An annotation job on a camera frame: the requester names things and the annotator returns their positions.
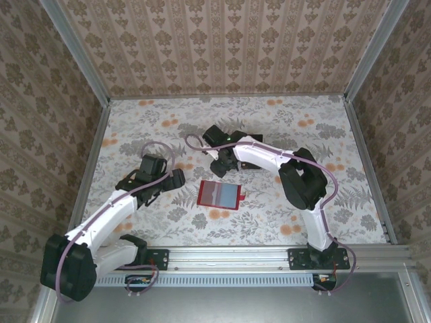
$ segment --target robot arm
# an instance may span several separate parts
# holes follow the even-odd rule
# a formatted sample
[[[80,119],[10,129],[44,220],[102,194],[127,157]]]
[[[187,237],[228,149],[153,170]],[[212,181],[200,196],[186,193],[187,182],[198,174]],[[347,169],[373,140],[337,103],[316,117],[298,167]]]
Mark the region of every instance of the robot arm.
[[[211,163],[211,171],[223,177],[227,171],[237,170],[238,163],[248,162],[278,174],[286,198],[295,207],[304,210],[302,218],[307,228],[308,245],[317,252],[334,248],[320,214],[321,200],[326,195],[326,177],[320,169],[281,154],[288,153],[316,162],[310,151],[304,148],[298,151],[284,151],[255,141],[251,136],[240,131],[235,131],[229,136],[216,125],[205,132],[203,139],[211,147],[226,143],[255,142],[256,145],[237,145],[232,148],[208,151],[208,154],[215,159]]]
[[[180,188],[185,183],[182,170],[173,170],[171,176],[159,184],[128,195],[115,204],[120,196],[161,178],[166,171],[165,159],[145,155],[138,170],[131,172],[116,186],[109,199],[86,221],[64,236],[51,236],[45,246],[40,282],[55,289],[55,279],[60,257],[70,241],[77,236],[65,259],[61,271],[61,293],[75,301],[83,300],[92,290],[96,280],[125,264],[142,264],[147,252],[146,242],[125,235],[114,244],[101,247],[116,226],[134,214],[140,206],[148,206],[162,193]],[[107,205],[111,207],[96,218]]]

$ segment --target black bracket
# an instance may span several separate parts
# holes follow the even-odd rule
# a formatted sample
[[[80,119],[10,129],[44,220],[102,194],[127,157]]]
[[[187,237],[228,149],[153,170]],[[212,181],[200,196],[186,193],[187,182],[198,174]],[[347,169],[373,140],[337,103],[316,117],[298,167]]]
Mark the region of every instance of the black bracket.
[[[311,152],[305,148],[295,151],[294,155],[316,162]],[[316,203],[326,195],[328,181],[315,166],[291,159],[281,165],[278,173],[286,198],[300,210],[314,210]]]
[[[214,124],[205,131],[202,138],[209,146],[217,147],[226,143],[235,143],[245,136],[247,134],[242,131],[234,131],[228,135]],[[233,147],[220,149],[218,159],[211,162],[209,169],[220,178],[230,170],[238,170],[238,160],[235,157]]]
[[[288,260],[291,271],[350,269],[345,248],[334,248],[331,255],[320,257],[316,256],[312,248],[292,248],[288,249]]]
[[[135,261],[126,266],[137,266],[140,264],[152,264],[156,266],[159,271],[167,271],[169,265],[169,249],[148,249],[147,242],[139,239],[135,236],[126,234],[121,237],[122,240],[127,240],[133,242],[135,246],[138,247],[138,252],[136,254]],[[135,271],[136,269],[122,269],[125,271]],[[151,281],[152,274],[146,275],[127,275],[125,277],[125,284],[130,281],[130,279],[136,278],[136,280],[131,281],[131,284],[143,285],[143,287],[130,287],[129,289],[133,292],[140,292],[146,288],[146,285]]]
[[[142,157],[139,169],[133,170],[118,182],[115,189],[130,192],[144,184],[153,182],[166,173],[166,164],[166,159],[146,154]],[[180,188],[185,182],[183,170],[173,170],[172,175],[165,178],[159,184],[134,192],[132,196],[137,199],[137,208],[140,208],[142,205],[148,207],[160,196],[160,193]]]

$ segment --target cable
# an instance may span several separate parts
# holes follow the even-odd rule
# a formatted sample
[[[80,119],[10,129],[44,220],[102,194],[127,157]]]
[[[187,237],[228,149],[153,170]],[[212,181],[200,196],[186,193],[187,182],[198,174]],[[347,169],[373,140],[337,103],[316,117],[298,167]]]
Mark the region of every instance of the cable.
[[[332,272],[332,275],[335,276],[335,279],[337,279],[337,264],[334,261],[334,271]]]
[[[199,143],[201,144],[201,146],[203,146],[202,140],[197,135],[192,134],[192,133],[186,135],[186,137],[184,138],[186,145],[189,148],[191,148],[193,150],[196,150],[196,151],[219,150],[219,149],[223,149],[223,148],[234,147],[234,146],[237,146],[237,145],[256,146],[256,147],[259,147],[259,148],[264,149],[266,151],[269,151],[271,153],[275,153],[275,154],[281,155],[281,156],[286,156],[286,157],[289,157],[289,158],[292,158],[292,159],[296,159],[296,160],[298,160],[300,162],[307,163],[309,165],[312,165],[312,166],[317,167],[318,169],[324,171],[332,179],[332,181],[334,183],[334,191],[333,191],[333,193],[327,199],[325,199],[322,202],[322,204],[321,204],[321,215],[322,215],[322,220],[323,220],[323,226],[325,227],[325,233],[327,234],[327,236],[329,237],[329,239],[331,239],[333,242],[335,242],[338,246],[341,246],[341,247],[345,248],[353,256],[353,264],[352,264],[352,267],[350,269],[349,275],[347,276],[346,280],[339,287],[333,289],[330,292],[333,293],[333,292],[339,291],[342,287],[344,287],[346,285],[346,283],[352,277],[352,275],[353,275],[353,273],[355,271],[355,268],[356,268],[356,254],[355,254],[355,252],[350,247],[348,247],[345,244],[339,242],[337,239],[335,239],[329,233],[329,226],[328,226],[328,223],[327,223],[327,220],[326,220],[326,216],[325,216],[325,212],[323,210],[323,207],[326,204],[328,204],[328,202],[330,202],[332,199],[334,199],[337,196],[337,193],[338,193],[338,181],[335,178],[335,176],[327,168],[323,167],[322,165],[319,165],[318,163],[316,163],[316,162],[314,162],[312,160],[309,160],[309,159],[306,159],[306,158],[302,158],[302,157],[298,157],[298,156],[292,155],[291,153],[286,153],[286,152],[282,151],[281,149],[275,149],[275,148],[272,148],[272,147],[268,147],[266,145],[262,145],[258,141],[240,141],[240,142],[237,142],[237,143],[227,143],[225,145],[220,145],[220,146],[217,146],[217,147],[195,147],[195,146],[192,146],[189,143],[189,141],[188,141],[189,137],[196,138],[199,141]]]
[[[75,237],[73,237],[73,239],[68,243],[68,245],[66,246],[66,248],[65,248],[65,250],[63,251],[63,253],[61,254],[61,257],[60,257],[60,261],[59,261],[59,265],[58,265],[58,267],[57,267],[57,272],[56,272],[56,277],[55,277],[55,293],[56,293],[56,295],[57,295],[57,298],[58,298],[58,300],[61,302],[61,303],[63,303],[63,304],[66,304],[66,303],[71,303],[72,301],[67,301],[66,299],[64,299],[63,298],[63,296],[61,295],[61,291],[60,291],[60,278],[61,278],[61,270],[63,269],[63,265],[64,265],[64,262],[65,262],[65,259],[66,259],[66,257],[67,257],[67,254],[69,253],[69,251],[70,251],[70,249],[72,248],[72,246],[73,246],[73,244],[84,234],[84,232],[85,231],[87,231],[90,227],[91,227],[91,225],[99,218],[99,217],[101,217],[108,209],[110,209],[111,208],[111,206],[112,205],[115,205],[117,202],[119,202],[120,200],[122,200],[123,198],[125,198],[126,196],[129,196],[129,195],[132,195],[133,193],[135,193],[135,192],[137,192],[137,191],[139,191],[139,190],[143,190],[143,189],[145,189],[145,188],[148,188],[148,187],[151,187],[151,186],[153,186],[153,185],[156,185],[156,184],[158,184],[158,183],[160,183],[161,181],[163,181],[163,180],[165,180],[169,175],[170,175],[170,173],[171,173],[171,171],[173,171],[173,169],[174,169],[174,165],[175,165],[175,154],[174,154],[174,152],[173,152],[173,150],[167,145],[167,144],[165,144],[165,143],[162,143],[162,142],[160,142],[160,141],[150,141],[150,142],[148,142],[148,143],[146,143],[144,146],[142,146],[142,149],[141,149],[141,157],[143,157],[142,155],[143,155],[143,151],[145,150],[145,148],[147,147],[147,146],[149,146],[149,145],[162,145],[163,147],[165,147],[166,148],[166,150],[168,151],[168,153],[171,155],[171,160],[172,160],[172,162],[171,162],[171,165],[170,165],[170,168],[169,168],[169,171],[168,172],[166,172],[166,174],[164,174],[161,178],[159,178],[159,179],[157,179],[157,180],[155,180],[155,181],[153,181],[153,182],[151,182],[151,183],[148,183],[148,184],[145,184],[145,185],[142,185],[142,186],[139,186],[139,187],[137,187],[137,188],[135,188],[135,189],[133,189],[133,190],[131,190],[130,192],[126,192],[126,193],[124,193],[124,194],[122,194],[122,195],[120,195],[119,197],[117,197],[115,200],[113,200],[112,202],[111,202],[111,204],[107,204],[103,209],[101,209],[87,224],[86,224],[86,226],[85,227],[83,227],[82,228],[82,230],[80,231],[80,232],[78,232],[78,234],[75,236]]]
[[[138,264],[137,266],[121,266],[119,267],[119,269],[144,269],[144,268],[150,268],[152,270],[156,271],[156,277],[154,277],[151,282],[148,284],[148,286],[143,290],[140,291],[138,293],[136,293],[137,296],[140,296],[141,294],[146,293],[158,280],[159,278],[159,268],[157,268],[157,266],[154,266],[153,264]],[[130,277],[127,280],[127,285],[126,285],[126,290],[129,292],[129,296],[131,296],[133,294],[133,292],[130,290],[130,284],[132,281],[136,281],[138,279],[141,279],[140,277]]]

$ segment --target floral wallpaper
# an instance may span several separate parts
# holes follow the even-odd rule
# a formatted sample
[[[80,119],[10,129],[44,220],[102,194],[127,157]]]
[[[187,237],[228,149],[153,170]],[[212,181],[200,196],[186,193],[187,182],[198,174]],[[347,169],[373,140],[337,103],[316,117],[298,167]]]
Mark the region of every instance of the floral wallpaper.
[[[101,107],[37,1],[0,1],[0,322],[25,322],[65,233]]]
[[[111,98],[341,93],[390,0],[60,0]]]
[[[152,140],[169,144],[186,184],[141,207],[113,233],[131,233],[151,246],[248,246],[305,244],[302,211],[286,199],[280,178],[267,170],[229,172],[222,179],[209,169],[212,158],[189,149],[184,136],[202,135],[211,125],[232,133],[262,134],[282,149],[309,149],[330,169],[340,193],[326,209],[329,226],[340,241],[385,243],[383,229],[341,96],[172,98],[113,100],[98,158],[86,214],[112,194],[115,185],[139,167],[141,146]],[[147,152],[164,157],[163,147]],[[202,180],[242,185],[239,210],[196,205]],[[328,184],[328,193],[333,183]]]
[[[396,234],[431,293],[431,1],[409,2],[354,106]]]

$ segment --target metal plate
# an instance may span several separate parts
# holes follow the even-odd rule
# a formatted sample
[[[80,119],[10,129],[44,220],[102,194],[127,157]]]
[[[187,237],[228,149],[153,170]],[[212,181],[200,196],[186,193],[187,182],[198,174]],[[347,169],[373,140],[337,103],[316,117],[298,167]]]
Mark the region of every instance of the metal plate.
[[[303,270],[333,270],[334,265],[337,269],[349,269],[350,263],[347,255],[347,251],[344,248],[337,248],[334,253],[334,262],[326,264],[324,266],[311,266],[310,263],[310,251],[308,248],[295,248],[288,250],[289,255],[289,268],[291,271],[303,271]]]
[[[340,281],[346,275],[339,274]],[[357,274],[328,296],[310,287],[153,288],[139,297],[95,288],[84,301],[59,305],[53,323],[410,323],[398,274]]]
[[[146,264],[154,264],[159,271],[168,270],[169,249],[148,249]]]

